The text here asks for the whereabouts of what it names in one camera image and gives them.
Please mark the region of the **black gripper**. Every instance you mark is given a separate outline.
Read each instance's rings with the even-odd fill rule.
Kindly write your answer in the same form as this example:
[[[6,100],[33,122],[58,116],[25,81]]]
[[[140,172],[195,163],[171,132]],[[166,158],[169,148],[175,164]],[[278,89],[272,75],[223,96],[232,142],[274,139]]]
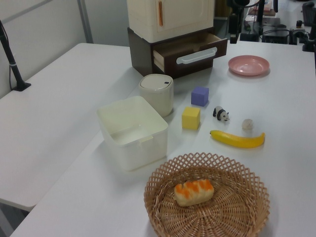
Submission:
[[[230,43],[237,43],[238,36],[241,31],[241,15],[236,13],[231,13],[229,15],[229,34]]]

